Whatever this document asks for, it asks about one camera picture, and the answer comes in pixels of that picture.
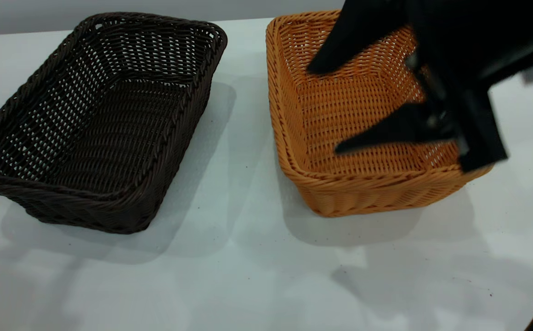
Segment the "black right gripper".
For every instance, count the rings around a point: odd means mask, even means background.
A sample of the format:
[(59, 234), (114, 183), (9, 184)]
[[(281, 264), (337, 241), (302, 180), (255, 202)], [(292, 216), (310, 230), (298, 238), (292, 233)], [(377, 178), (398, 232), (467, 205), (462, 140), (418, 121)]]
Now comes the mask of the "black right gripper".
[(332, 31), (308, 64), (328, 75), (407, 22), (416, 53), (408, 66), (426, 99), (341, 141), (338, 155), (377, 145), (453, 140), (463, 172), (507, 158), (488, 90), (518, 62), (519, 4), (512, 0), (346, 0)]

